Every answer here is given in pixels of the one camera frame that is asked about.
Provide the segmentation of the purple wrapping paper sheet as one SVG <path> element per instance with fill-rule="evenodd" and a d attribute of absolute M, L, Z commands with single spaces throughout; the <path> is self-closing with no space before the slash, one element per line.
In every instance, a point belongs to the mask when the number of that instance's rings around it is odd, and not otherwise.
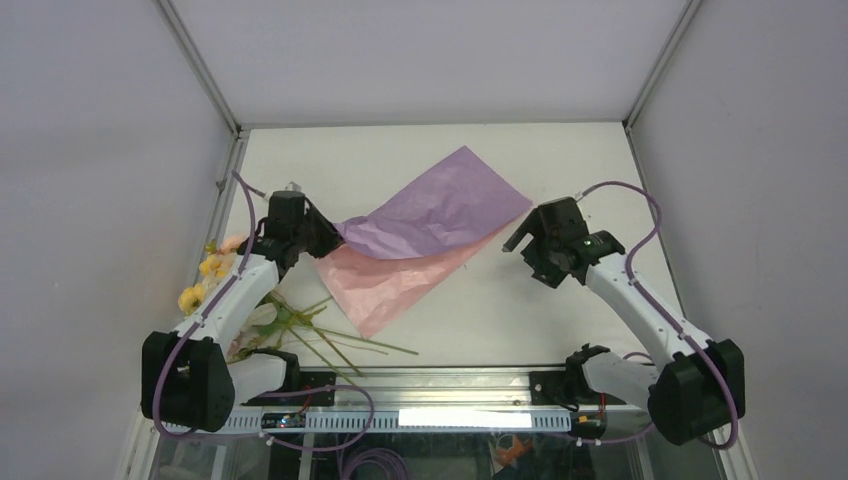
<path fill-rule="evenodd" d="M 463 146 L 368 215 L 336 225 L 354 250 L 400 260 L 478 242 L 521 216 L 532 201 Z"/>

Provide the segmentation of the pink wrapping paper sheet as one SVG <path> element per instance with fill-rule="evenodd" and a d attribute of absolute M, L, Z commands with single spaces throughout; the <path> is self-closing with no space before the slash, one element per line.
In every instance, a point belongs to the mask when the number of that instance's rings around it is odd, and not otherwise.
<path fill-rule="evenodd" d="M 503 227 L 483 239 L 442 254 L 376 259 L 343 245 L 314 268 L 347 319 L 369 339 L 487 246 Z"/>

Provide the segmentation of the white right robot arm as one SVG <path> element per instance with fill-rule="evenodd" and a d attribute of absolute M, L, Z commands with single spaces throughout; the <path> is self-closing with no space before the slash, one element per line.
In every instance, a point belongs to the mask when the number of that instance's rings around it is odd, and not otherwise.
<path fill-rule="evenodd" d="M 650 359 L 640 364 L 586 344 L 566 359 L 559 379 L 542 382 L 547 402 L 576 411 L 609 395 L 645 411 L 674 445 L 722 427 L 730 429 L 722 448 L 734 445 L 746 413 L 744 355 L 735 342 L 713 340 L 658 298 L 634 269 L 634 254 L 611 233 L 591 231 L 575 198 L 535 207 L 502 249 L 512 252 L 521 241 L 533 279 L 550 288 L 575 279 L 618 315 Z"/>

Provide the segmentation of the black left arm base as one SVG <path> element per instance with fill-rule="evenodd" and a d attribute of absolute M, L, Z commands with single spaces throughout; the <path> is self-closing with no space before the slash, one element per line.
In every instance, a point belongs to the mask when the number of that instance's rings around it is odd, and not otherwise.
<path fill-rule="evenodd" d="M 303 371 L 300 366 L 299 357 L 290 352 L 273 350 L 270 348 L 255 349 L 250 352 L 249 359 L 257 357 L 261 360 L 277 358 L 285 362 L 286 370 L 284 381 L 276 392 L 288 393 L 294 391 L 308 390 L 317 387 L 335 385 L 338 375 L 332 370 Z M 279 398 L 254 396 L 242 402 L 244 406 L 304 406 L 305 400 L 298 398 Z"/>

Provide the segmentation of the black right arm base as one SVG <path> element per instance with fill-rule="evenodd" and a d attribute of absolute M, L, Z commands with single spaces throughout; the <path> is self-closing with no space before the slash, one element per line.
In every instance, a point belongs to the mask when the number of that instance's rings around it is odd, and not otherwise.
<path fill-rule="evenodd" d="M 529 372 L 530 403 L 559 406 L 571 412 L 578 412 L 584 405 L 599 405 L 602 395 L 589 387 L 583 366 L 591 358 L 609 352 L 604 346 L 584 344 L 553 370 Z"/>

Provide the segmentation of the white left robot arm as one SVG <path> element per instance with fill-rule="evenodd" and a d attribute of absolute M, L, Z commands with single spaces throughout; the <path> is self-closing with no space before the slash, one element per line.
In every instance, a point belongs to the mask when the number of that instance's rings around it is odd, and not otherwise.
<path fill-rule="evenodd" d="M 320 259 L 342 238 L 297 191 L 276 191 L 268 213 L 236 250 L 232 272 L 175 329 L 154 331 L 141 349 L 140 407 L 145 418 L 216 432 L 234 407 L 264 394 L 277 406 L 301 392 L 296 355 L 253 347 L 230 364 L 231 343 L 302 254 Z"/>

